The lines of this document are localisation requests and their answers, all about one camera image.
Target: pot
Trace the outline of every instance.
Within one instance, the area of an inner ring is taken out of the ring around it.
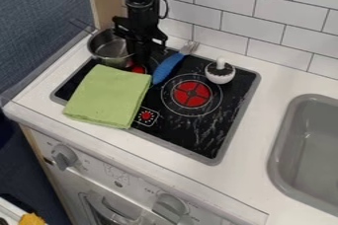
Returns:
[[[95,33],[88,41],[88,50],[101,64],[125,69],[130,66],[133,54],[127,53],[126,40],[114,35],[113,29]]]

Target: oven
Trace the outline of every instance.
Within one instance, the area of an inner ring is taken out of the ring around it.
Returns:
[[[74,225],[230,225],[114,165],[32,131]]]

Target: oven door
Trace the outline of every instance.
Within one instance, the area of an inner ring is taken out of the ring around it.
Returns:
[[[89,190],[80,194],[87,215],[95,225],[151,225],[138,205],[112,192],[102,195]]]
[[[54,162],[47,163],[47,167],[76,225],[152,225],[154,222],[149,220],[158,219],[141,205],[73,169],[61,172]]]

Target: white countertop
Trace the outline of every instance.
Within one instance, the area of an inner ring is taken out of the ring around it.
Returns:
[[[268,225],[338,224],[337,217],[283,195],[272,185],[266,170],[289,102],[303,94],[338,99],[338,81],[201,45],[196,55],[211,59],[223,56],[231,64],[258,72],[262,78],[224,159],[211,167],[125,131],[77,122],[62,115],[63,106],[52,102],[49,95],[90,57],[87,39],[7,104],[5,114],[64,141],[68,139],[82,150],[114,159],[219,211],[238,215],[236,203],[229,204],[224,198],[230,196],[267,213]],[[168,43],[173,48],[183,44],[183,40],[173,37]],[[255,216],[250,210],[241,210],[243,216]],[[251,220],[259,224],[262,219]]]

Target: knob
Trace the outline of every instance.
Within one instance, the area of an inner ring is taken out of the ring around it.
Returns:
[[[51,157],[61,171],[72,167],[79,160],[76,153],[63,144],[57,144],[51,151]]]
[[[152,207],[152,211],[176,225],[194,225],[184,203],[167,193],[162,193]]]
[[[226,63],[224,58],[218,58],[217,62],[210,63],[206,67],[207,78],[216,84],[226,84],[230,82],[236,74],[236,69]]]

